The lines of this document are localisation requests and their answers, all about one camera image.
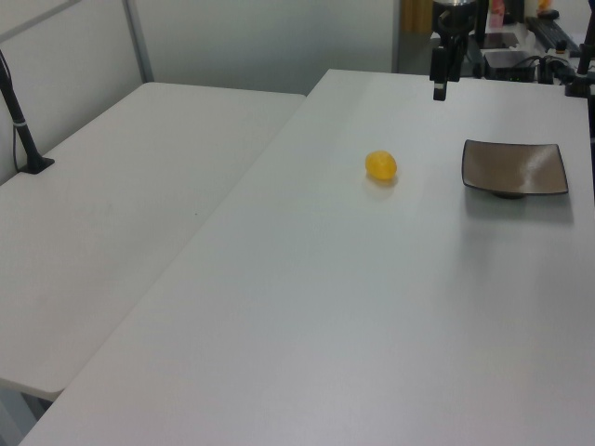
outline black pole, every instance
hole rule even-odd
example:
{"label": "black pole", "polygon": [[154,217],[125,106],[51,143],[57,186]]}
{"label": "black pole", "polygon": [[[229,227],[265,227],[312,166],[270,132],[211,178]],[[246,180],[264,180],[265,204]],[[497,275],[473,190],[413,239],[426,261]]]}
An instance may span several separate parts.
{"label": "black pole", "polygon": [[17,127],[19,137],[22,142],[22,146],[27,153],[27,166],[22,168],[20,171],[28,174],[38,174],[45,170],[48,166],[54,163],[54,160],[44,158],[39,154],[33,137],[29,131],[29,126],[25,121],[25,117],[22,115],[17,96],[12,88],[12,82],[8,77],[7,67],[4,64],[4,58],[0,60],[0,90],[2,90],[2,96],[4,101],[7,103],[8,111],[12,116],[13,125]]}
{"label": "black pole", "polygon": [[591,18],[588,21],[585,43],[580,46],[580,61],[574,81],[565,88],[566,96],[573,98],[588,98],[591,92],[588,80],[588,67],[595,55],[595,10],[591,9]]}

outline tabletop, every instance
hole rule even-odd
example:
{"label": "tabletop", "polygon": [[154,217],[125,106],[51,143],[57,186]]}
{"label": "tabletop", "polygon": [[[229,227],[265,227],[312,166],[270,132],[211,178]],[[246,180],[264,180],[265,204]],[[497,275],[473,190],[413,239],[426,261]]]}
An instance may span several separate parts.
{"label": "tabletop", "polygon": [[[329,72],[23,446],[591,445],[586,101],[432,88]],[[559,144],[570,194],[466,189],[467,138]]]}
{"label": "tabletop", "polygon": [[0,385],[55,399],[303,99],[146,84],[0,187]]}

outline square plate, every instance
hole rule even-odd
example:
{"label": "square plate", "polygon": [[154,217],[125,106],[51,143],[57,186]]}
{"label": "square plate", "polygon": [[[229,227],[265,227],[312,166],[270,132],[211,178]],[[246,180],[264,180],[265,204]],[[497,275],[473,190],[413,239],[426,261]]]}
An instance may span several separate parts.
{"label": "square plate", "polygon": [[499,144],[467,140],[463,183],[506,198],[568,193],[557,144]]}

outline yellow lemon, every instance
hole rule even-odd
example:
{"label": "yellow lemon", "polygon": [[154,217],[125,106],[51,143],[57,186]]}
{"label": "yellow lemon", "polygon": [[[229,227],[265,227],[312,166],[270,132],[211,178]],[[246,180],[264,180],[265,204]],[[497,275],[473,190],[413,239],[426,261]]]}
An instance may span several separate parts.
{"label": "yellow lemon", "polygon": [[386,181],[397,173],[397,163],[387,151],[373,151],[365,157],[365,170],[372,177]]}

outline white wall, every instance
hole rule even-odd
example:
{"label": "white wall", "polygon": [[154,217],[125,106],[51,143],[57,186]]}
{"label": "white wall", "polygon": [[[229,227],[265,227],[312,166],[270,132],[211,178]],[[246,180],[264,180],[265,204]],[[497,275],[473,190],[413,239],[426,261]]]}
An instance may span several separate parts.
{"label": "white wall", "polygon": [[[82,0],[0,48],[42,153],[141,84],[122,0]],[[11,139],[0,99],[0,184],[14,175]],[[24,163],[20,145],[19,153]]]}
{"label": "white wall", "polygon": [[399,0],[130,3],[139,18],[155,81],[299,94],[310,93],[329,68],[390,72],[397,35],[393,22],[400,4]]}

